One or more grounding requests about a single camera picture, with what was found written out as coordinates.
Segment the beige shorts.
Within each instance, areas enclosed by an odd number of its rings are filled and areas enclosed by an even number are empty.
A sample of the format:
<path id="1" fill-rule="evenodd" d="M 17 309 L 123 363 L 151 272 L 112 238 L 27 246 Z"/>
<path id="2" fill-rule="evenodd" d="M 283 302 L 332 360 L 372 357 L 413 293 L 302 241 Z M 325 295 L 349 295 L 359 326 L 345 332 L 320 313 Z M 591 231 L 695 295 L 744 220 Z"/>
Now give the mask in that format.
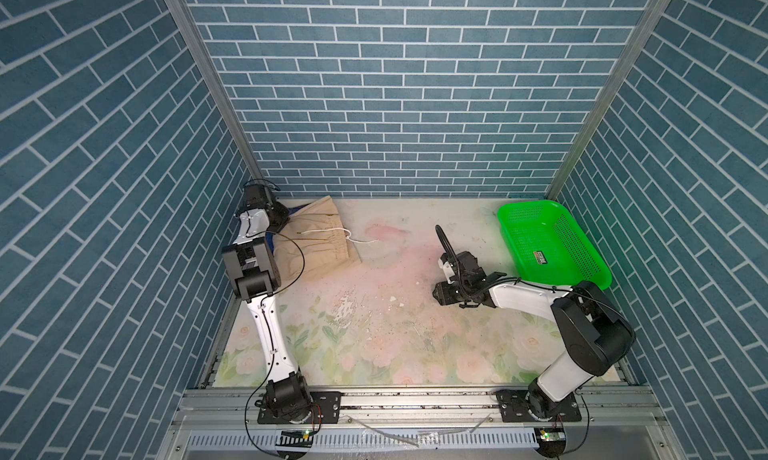
<path id="1" fill-rule="evenodd" d="M 330 196 L 290 214 L 288 224 L 274 237 L 274 257 L 282 279 L 280 290 L 334 281 L 361 270 L 363 261 L 348 236 L 340 210 Z"/>

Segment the rainbow striped shorts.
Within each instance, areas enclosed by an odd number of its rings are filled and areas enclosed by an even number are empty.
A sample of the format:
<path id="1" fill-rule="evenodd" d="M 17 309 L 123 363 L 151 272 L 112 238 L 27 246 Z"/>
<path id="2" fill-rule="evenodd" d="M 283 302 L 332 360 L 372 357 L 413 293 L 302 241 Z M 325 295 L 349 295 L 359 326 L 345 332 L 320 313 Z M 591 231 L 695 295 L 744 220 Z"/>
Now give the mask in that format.
<path id="1" fill-rule="evenodd" d="M 274 232 L 268 231 L 268 232 L 266 232 L 266 234 L 264 234 L 264 238 L 265 238 L 265 243 L 267 244 L 267 246 L 269 248 L 269 251 L 271 253 L 273 253 L 275 251 L 275 238 L 276 238 L 276 234 Z"/>

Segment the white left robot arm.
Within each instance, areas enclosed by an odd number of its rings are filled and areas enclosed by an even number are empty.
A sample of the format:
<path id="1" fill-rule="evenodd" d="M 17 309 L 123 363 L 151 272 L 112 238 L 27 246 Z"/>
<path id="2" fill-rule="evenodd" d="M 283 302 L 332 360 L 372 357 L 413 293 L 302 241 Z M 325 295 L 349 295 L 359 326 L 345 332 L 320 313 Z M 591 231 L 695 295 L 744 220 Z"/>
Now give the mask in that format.
<path id="1" fill-rule="evenodd" d="M 267 373 L 259 402 L 264 420 L 299 423 L 310 419 L 313 399 L 281 330 L 278 293 L 281 277 L 269 240 L 271 219 L 264 208 L 248 207 L 237 214 L 236 238 L 222 248 L 235 296 L 244 301 L 257 328 Z"/>

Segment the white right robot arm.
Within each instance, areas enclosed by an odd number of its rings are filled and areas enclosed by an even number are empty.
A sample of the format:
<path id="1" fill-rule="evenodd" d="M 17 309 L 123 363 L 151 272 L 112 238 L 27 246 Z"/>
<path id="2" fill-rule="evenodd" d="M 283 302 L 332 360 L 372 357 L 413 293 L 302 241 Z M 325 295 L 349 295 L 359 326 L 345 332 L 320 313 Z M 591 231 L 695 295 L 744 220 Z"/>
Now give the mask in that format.
<path id="1" fill-rule="evenodd" d="M 546 286 L 517 277 L 483 278 L 468 287 L 457 276 L 437 283 L 432 291 L 443 305 L 481 305 L 518 310 L 556 324 L 565 352 L 528 387 L 526 414 L 547 421 L 574 402 L 574 392 L 606 373 L 636 340 L 629 321 L 593 282 L 575 286 Z"/>

